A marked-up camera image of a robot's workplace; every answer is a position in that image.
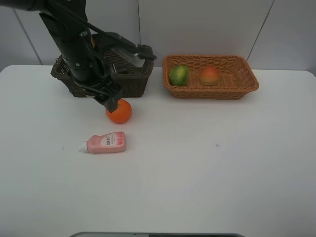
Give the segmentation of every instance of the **bottle label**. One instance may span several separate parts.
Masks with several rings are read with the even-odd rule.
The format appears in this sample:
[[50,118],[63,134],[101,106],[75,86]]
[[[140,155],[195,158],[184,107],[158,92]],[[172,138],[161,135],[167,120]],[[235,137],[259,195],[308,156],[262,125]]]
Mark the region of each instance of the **bottle label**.
[[119,146],[122,144],[123,135],[120,132],[108,134],[101,140],[101,146],[103,147]]

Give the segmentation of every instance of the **brown wicker basket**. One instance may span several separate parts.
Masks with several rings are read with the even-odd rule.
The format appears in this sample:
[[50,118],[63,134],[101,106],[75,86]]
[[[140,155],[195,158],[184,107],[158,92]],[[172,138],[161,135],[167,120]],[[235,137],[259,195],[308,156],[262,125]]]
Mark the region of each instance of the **brown wicker basket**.
[[[172,86],[169,74],[173,67],[184,65],[189,68],[187,86]],[[214,86],[199,82],[200,71],[213,66],[220,71],[220,79]],[[163,60],[163,84],[176,98],[201,98],[238,100],[259,88],[246,60],[238,56],[169,55]]]
[[[150,50],[152,53],[152,48],[149,46],[143,46],[146,50]],[[144,94],[146,84],[150,74],[152,73],[154,62],[153,60],[145,60],[143,67],[137,68],[132,64],[126,62],[123,58],[118,56],[112,51],[106,53],[109,63],[115,65],[117,69],[124,69],[126,74],[112,74],[113,80],[118,82],[123,89],[123,97],[141,97]],[[51,70],[51,75],[58,80],[62,81],[69,91],[75,97],[87,97],[92,96],[91,94],[83,91],[81,87],[77,86],[69,72],[67,64],[64,62],[62,56],[56,59],[56,63]]]

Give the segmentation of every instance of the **white wall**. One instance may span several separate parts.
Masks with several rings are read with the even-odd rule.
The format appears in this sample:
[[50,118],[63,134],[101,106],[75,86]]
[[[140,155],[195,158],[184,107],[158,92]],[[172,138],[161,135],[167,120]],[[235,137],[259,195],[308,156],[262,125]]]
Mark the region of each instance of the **white wall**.
[[[316,1],[275,0],[260,32],[272,2],[87,0],[86,12],[89,21],[102,30],[150,45],[158,56],[155,66],[161,66],[162,58],[172,53],[247,58],[251,52],[248,62],[252,68],[316,74]],[[15,15],[12,9],[0,7],[0,30],[4,32],[0,37],[0,71],[12,64],[42,61],[52,65],[60,55],[37,12],[17,11]]]
[[0,7],[0,72],[12,64],[39,64],[14,11]]
[[168,54],[247,58],[273,0],[139,0],[141,43]]
[[[17,11],[44,65],[53,65],[60,52],[38,12]],[[88,21],[103,31],[121,34],[139,43],[137,0],[87,0]]]
[[248,62],[256,69],[316,75],[316,1],[276,0]]

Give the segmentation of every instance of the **basket rim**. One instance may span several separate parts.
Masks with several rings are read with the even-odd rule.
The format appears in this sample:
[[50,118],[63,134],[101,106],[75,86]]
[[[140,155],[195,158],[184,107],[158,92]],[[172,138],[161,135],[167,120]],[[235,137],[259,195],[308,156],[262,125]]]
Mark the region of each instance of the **basket rim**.
[[[196,58],[236,58],[243,62],[243,64],[246,66],[247,70],[250,72],[251,78],[254,81],[254,86],[249,87],[211,87],[211,86],[172,86],[168,80],[169,76],[167,74],[167,59],[171,57],[196,57]],[[182,92],[252,92],[259,88],[259,83],[250,68],[247,61],[240,56],[237,55],[200,55],[200,54],[170,54],[166,55],[163,58],[163,64],[162,64],[162,78],[163,78],[163,85],[170,91],[182,91]]]
[[[64,73],[59,73],[56,71],[56,69],[62,64],[62,62],[64,61],[63,59],[63,55],[60,55],[58,58],[55,59],[56,62],[55,64],[53,65],[52,69],[51,69],[51,75],[53,77],[55,76],[59,76],[59,77],[68,77],[69,74],[64,74]],[[142,73],[142,74],[111,74],[111,76],[113,77],[119,77],[120,79],[139,79],[139,80],[143,80],[145,78],[148,78],[149,75],[152,73],[153,71],[153,68],[154,68],[154,62],[153,60],[149,60],[149,59],[146,59],[146,62],[148,63],[148,67],[146,68],[147,70]]]

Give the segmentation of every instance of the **pink bottle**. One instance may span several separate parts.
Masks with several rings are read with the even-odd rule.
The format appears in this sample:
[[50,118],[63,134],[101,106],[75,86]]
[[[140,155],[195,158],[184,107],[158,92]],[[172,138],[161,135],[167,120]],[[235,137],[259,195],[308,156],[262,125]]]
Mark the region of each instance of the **pink bottle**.
[[81,152],[114,153],[126,150],[124,132],[113,132],[103,136],[92,136],[88,141],[83,142]]

